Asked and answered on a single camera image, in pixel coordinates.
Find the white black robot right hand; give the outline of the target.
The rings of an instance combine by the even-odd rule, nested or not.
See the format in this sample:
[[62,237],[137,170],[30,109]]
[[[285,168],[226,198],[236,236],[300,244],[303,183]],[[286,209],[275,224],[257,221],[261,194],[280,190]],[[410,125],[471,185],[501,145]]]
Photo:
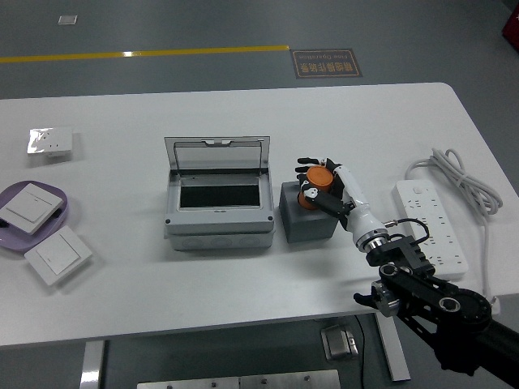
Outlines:
[[[344,230],[352,233],[353,242],[363,253],[382,246],[389,240],[388,230],[371,212],[366,196],[350,170],[329,158],[297,159],[299,198],[339,220]],[[325,184],[311,179],[315,167],[325,169],[332,178]]]

